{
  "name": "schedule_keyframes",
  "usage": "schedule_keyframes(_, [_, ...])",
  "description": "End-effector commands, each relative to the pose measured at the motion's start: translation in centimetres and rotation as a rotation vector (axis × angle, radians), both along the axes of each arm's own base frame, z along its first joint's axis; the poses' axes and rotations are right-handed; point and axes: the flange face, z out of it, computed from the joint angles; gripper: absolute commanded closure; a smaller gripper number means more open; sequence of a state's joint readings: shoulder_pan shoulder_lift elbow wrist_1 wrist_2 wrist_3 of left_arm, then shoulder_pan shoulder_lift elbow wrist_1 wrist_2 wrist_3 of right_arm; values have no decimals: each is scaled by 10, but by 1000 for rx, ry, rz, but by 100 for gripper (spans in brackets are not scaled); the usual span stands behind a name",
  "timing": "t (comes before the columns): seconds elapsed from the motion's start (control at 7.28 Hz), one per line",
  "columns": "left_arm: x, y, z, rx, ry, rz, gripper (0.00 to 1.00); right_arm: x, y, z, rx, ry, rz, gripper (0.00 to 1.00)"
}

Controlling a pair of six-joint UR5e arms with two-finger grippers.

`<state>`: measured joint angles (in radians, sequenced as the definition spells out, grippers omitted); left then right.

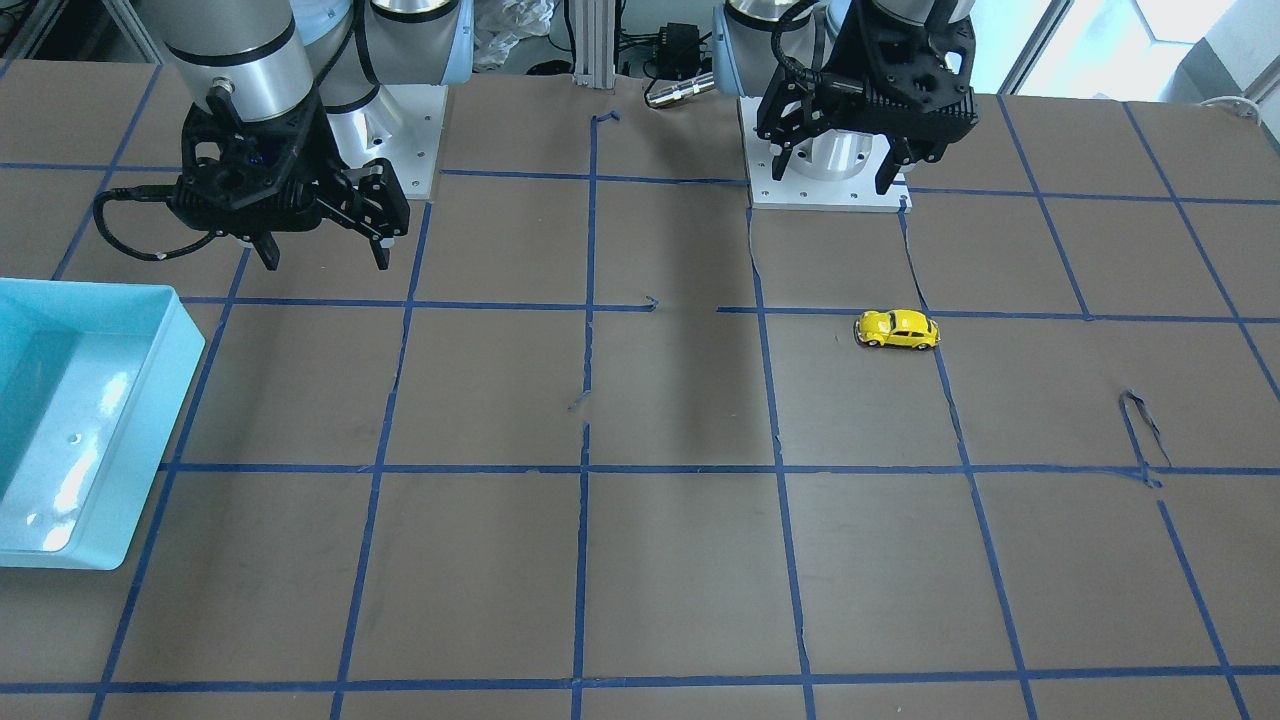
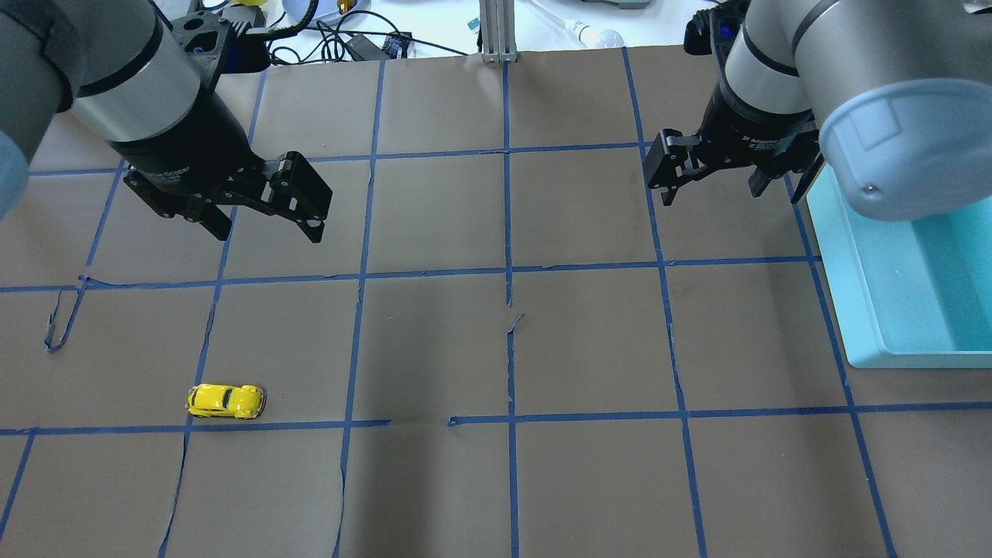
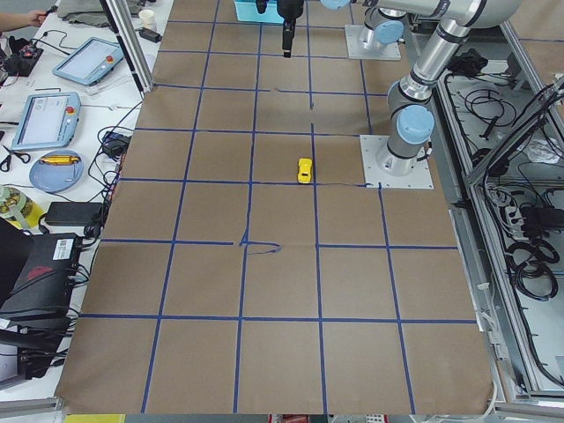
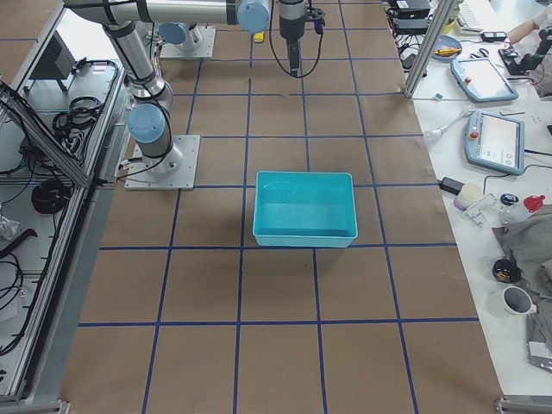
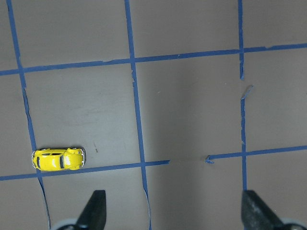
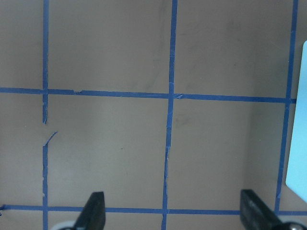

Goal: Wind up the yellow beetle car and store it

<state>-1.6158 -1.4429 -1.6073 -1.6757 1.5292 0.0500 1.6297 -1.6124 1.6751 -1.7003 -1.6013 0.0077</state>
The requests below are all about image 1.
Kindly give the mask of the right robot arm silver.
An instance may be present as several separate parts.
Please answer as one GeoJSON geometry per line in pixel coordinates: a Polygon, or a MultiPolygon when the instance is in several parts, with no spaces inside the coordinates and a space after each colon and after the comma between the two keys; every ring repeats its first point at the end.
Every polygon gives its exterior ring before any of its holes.
{"type": "Polygon", "coordinates": [[[435,172],[443,102],[474,68],[471,1],[160,1],[143,26],[192,104],[170,184],[102,191],[101,237],[146,263],[332,222],[385,270],[435,172]]]}

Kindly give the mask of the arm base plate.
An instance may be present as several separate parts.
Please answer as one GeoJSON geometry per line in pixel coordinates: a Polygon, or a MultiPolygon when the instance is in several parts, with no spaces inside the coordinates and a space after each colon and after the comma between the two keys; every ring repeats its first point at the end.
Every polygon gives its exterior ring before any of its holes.
{"type": "Polygon", "coordinates": [[[742,146],[751,208],[804,211],[910,211],[913,201],[904,174],[884,193],[876,190],[876,173],[887,158],[890,141],[881,135],[832,129],[809,138],[792,151],[781,179],[773,160],[780,150],[756,136],[758,97],[739,100],[742,146]]]}
{"type": "Polygon", "coordinates": [[[431,200],[448,94],[444,86],[390,85],[361,108],[330,111],[344,163],[360,168],[387,159],[407,199],[431,200]]]}

